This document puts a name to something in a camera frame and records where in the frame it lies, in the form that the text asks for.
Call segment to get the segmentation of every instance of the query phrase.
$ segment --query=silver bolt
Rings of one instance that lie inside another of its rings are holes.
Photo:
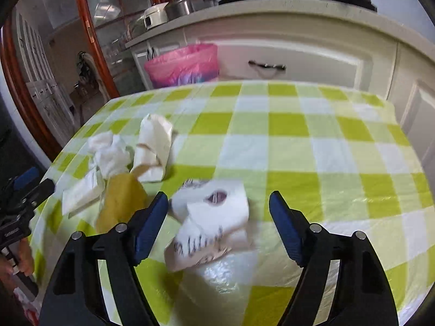
[[[365,238],[367,238],[367,235],[364,232],[360,231],[360,230],[357,230],[355,232],[355,235],[356,235],[356,237],[358,239],[361,239],[361,240],[364,240]]]
[[[83,235],[83,233],[78,230],[77,232],[74,232],[71,234],[71,238],[73,240],[77,240],[77,239],[80,239],[82,237],[82,235]]]
[[[310,225],[310,230],[311,230],[313,233],[320,233],[320,232],[322,231],[322,227],[321,227],[319,224],[314,223],[314,224],[311,224],[311,225]]]
[[[115,230],[116,230],[118,233],[125,232],[125,231],[127,230],[127,224],[125,224],[125,223],[119,223],[119,224],[115,227]]]

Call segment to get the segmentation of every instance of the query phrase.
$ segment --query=countertop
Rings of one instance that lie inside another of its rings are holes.
[[[215,6],[169,21],[126,44],[130,48],[149,38],[207,20],[261,13],[318,15],[360,24],[406,43],[435,62],[435,44],[416,31],[364,8],[327,0],[246,0]]]

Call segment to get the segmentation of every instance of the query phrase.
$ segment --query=plastic tablecloth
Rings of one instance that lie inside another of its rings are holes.
[[[95,234],[99,203],[68,219],[61,195],[88,171],[89,136],[111,130],[128,145],[144,116],[166,116],[175,135],[165,179],[146,183],[150,198],[168,197],[188,178],[240,178],[250,206],[252,248],[177,273],[163,251],[179,228],[164,221],[151,255],[136,273],[161,325],[275,326],[301,269],[284,250],[268,211],[279,190],[288,205],[330,233],[366,232],[386,271],[400,323],[435,281],[435,210],[421,164],[394,107],[367,92],[289,82],[219,82],[113,99],[69,141],[45,177],[55,194],[31,222],[36,272],[44,295],[71,233]],[[120,323],[107,269],[102,289]],[[316,322],[326,319],[338,263],[332,262]]]

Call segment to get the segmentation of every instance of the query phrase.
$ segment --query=pink trash bag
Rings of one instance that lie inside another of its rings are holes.
[[[192,44],[144,64],[154,88],[201,83],[219,75],[218,46]]]

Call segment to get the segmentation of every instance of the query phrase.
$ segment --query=table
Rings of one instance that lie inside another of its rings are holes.
[[[352,89],[289,82],[220,82],[134,94],[108,102],[70,140],[45,177],[55,194],[32,220],[31,246],[41,296],[71,233],[95,234],[99,203],[68,219],[62,191],[88,171],[89,136],[111,130],[137,142],[148,113],[166,116],[175,135],[161,183],[168,197],[187,178],[240,178],[250,205],[249,251],[168,273],[163,251],[179,228],[167,217],[150,258],[136,273],[161,325],[275,326],[301,270],[282,246],[268,212],[279,190],[287,204],[331,233],[366,232],[386,270],[403,324],[435,281],[435,210],[417,156],[394,107]],[[328,315],[338,264],[331,263],[317,321]],[[102,288],[119,322],[105,265]]]

